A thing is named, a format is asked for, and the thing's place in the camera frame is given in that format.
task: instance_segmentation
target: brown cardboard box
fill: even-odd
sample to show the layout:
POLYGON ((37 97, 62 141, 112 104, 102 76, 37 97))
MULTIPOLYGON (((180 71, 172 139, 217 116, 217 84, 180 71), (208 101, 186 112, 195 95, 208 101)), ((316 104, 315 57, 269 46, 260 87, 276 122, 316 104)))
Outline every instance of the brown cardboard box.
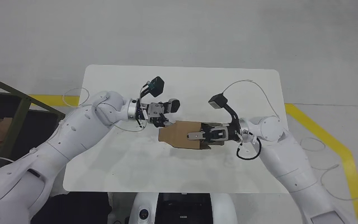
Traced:
POLYGON ((0 142, 3 142, 6 136, 6 133, 10 127, 12 118, 4 118, 0 120, 0 142))
POLYGON ((161 128, 159 130, 158 140, 166 142, 175 148, 190 148, 193 150, 209 149, 200 140, 188 140, 187 135, 190 132, 200 132, 201 122, 176 121, 174 124, 161 128))

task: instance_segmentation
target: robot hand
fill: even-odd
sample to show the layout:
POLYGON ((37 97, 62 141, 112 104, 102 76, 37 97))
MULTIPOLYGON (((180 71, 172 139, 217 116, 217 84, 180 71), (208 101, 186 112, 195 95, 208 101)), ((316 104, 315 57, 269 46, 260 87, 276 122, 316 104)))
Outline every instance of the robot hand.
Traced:
MULTIPOLYGON (((157 77, 140 94, 154 97, 163 92, 157 77)), ((157 127, 170 125, 164 114, 174 113, 180 103, 142 104, 117 92, 100 92, 60 121, 53 135, 23 158, 0 168, 0 223, 28 223, 51 192, 58 172, 74 157, 97 144, 118 121, 146 120, 157 127)))

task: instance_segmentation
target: black panel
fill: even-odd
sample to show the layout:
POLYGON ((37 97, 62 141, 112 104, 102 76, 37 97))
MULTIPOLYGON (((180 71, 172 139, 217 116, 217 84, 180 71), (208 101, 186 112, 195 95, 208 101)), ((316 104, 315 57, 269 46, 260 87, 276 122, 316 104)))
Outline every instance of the black panel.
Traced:
MULTIPOLYGON (((18 96, 0 94, 0 118, 13 118, 20 101, 18 96)), ((9 158, 17 160, 45 142, 55 131, 57 120, 57 115, 48 111, 29 110, 9 158)))
POLYGON ((159 193, 155 224, 213 224, 210 194, 159 193))

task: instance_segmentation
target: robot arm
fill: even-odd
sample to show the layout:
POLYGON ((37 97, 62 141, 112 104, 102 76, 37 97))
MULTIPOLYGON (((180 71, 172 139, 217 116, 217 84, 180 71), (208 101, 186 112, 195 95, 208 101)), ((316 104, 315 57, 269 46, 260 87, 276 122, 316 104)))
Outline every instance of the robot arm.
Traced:
POLYGON ((252 143, 251 135, 245 134, 252 132, 263 140, 268 137, 273 143, 263 146, 260 159, 291 194, 304 223, 356 223, 353 216, 334 205, 327 191, 314 176, 307 155, 292 134, 279 124, 277 117, 240 120, 244 142, 252 143))
MULTIPOLYGON (((148 93, 158 96, 163 85, 159 77, 148 82, 141 98, 148 93)), ((158 127, 165 126, 170 122, 164 114, 176 112, 179 106, 176 99, 140 104, 138 99, 125 99, 111 91, 94 95, 60 121, 46 142, 0 168, 0 223, 28 223, 47 201, 59 171, 103 139, 118 121, 137 120, 140 124, 146 119, 158 127), (156 109, 154 116, 150 115, 152 105, 156 109)))
POLYGON ((314 176, 305 152, 292 134, 284 129, 278 117, 237 120, 238 124, 233 119, 230 124, 218 126, 202 123, 202 131, 189 133, 188 139, 196 140, 193 136, 199 136, 206 144, 223 144, 227 140, 250 142, 258 154, 262 146, 260 159, 290 193, 305 224, 356 223, 351 214, 334 205, 314 176))

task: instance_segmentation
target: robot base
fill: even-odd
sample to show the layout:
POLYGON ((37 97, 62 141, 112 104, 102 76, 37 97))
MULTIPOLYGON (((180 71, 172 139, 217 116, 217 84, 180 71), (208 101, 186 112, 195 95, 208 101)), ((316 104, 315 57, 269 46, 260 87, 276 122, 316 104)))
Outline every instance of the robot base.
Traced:
POLYGON ((228 194, 138 193, 128 224, 237 224, 228 194))

